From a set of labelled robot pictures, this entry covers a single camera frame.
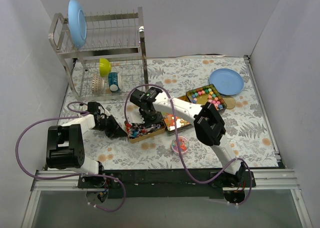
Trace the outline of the tin of gummy candies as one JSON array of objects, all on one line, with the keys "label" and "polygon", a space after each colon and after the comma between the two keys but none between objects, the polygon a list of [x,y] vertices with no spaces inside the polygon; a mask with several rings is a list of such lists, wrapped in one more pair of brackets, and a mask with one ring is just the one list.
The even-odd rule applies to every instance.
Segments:
[{"label": "tin of gummy candies", "polygon": [[192,128],[192,125],[189,122],[179,117],[176,117],[176,122],[175,122],[175,118],[173,117],[172,114],[163,113],[163,116],[164,116],[166,133],[168,135],[174,135],[175,131],[181,132],[183,130]]}]

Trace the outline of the gold tin of candies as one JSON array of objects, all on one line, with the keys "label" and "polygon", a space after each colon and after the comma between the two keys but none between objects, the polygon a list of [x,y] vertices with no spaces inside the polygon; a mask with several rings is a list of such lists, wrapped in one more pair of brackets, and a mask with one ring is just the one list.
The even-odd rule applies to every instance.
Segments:
[{"label": "gold tin of candies", "polygon": [[144,124],[124,122],[128,136],[128,141],[131,144],[141,142],[148,138],[163,134],[166,131],[164,122],[158,122],[150,126]]}]

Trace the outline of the clear glass jar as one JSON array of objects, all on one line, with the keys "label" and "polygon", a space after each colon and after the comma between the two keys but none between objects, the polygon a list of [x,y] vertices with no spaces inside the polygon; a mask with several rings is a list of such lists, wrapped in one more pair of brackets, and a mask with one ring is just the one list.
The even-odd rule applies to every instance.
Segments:
[{"label": "clear glass jar", "polygon": [[179,136],[178,141],[174,139],[171,142],[170,147],[175,154],[179,154],[179,152],[181,152],[181,154],[185,154],[189,149],[189,141],[184,136]]}]

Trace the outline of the tin of colourful star candies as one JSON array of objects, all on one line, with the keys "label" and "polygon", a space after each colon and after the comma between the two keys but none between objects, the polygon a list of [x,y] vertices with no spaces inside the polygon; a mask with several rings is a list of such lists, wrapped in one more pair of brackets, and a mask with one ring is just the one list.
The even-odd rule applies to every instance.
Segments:
[{"label": "tin of colourful star candies", "polygon": [[213,84],[205,85],[186,92],[186,96],[191,103],[205,105],[211,103],[219,112],[227,108],[222,95]]}]

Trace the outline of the gold round jar lid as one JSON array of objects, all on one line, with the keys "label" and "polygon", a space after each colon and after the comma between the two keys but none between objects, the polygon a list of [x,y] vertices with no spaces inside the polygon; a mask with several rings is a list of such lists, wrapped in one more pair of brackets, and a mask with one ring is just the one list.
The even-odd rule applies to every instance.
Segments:
[{"label": "gold round jar lid", "polygon": [[227,109],[233,109],[236,106],[236,100],[233,97],[224,96],[223,100]]}]

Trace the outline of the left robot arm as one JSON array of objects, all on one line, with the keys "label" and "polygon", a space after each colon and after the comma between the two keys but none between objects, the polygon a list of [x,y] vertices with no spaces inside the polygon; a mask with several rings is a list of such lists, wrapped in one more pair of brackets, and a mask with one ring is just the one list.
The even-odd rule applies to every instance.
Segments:
[{"label": "left robot arm", "polygon": [[103,165],[85,155],[83,135],[89,130],[103,132],[109,139],[122,138],[127,133],[115,118],[98,102],[88,102],[80,117],[63,125],[51,126],[47,133],[46,164],[49,168],[67,169],[90,174],[89,182],[103,187],[106,175]]}]

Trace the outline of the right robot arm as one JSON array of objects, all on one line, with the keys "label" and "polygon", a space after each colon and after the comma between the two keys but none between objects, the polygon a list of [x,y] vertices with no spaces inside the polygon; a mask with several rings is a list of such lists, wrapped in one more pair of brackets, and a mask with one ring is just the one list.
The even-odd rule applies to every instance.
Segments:
[{"label": "right robot arm", "polygon": [[197,139],[209,146],[222,164],[222,169],[215,176],[200,181],[193,177],[183,163],[185,172],[195,183],[207,184],[218,180],[223,186],[236,187],[243,183],[244,175],[247,174],[248,184],[253,184],[253,176],[248,164],[228,147],[225,122],[213,104],[200,105],[183,101],[171,96],[159,85],[152,85],[146,92],[140,91],[138,87],[133,88],[127,95],[126,102],[131,102],[141,109],[145,122],[153,121],[154,116],[166,112],[186,120],[194,127]]}]

